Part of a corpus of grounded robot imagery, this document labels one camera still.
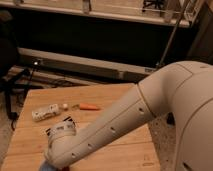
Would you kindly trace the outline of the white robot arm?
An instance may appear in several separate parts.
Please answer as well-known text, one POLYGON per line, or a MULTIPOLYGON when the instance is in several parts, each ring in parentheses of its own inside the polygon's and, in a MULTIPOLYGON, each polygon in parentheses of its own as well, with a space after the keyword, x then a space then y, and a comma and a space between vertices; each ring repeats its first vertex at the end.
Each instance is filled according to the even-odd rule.
POLYGON ((197 61, 159 69, 80 131, 70 121, 52 126, 46 162, 70 166, 168 113, 176 124, 172 171, 213 171, 213 65, 197 61))

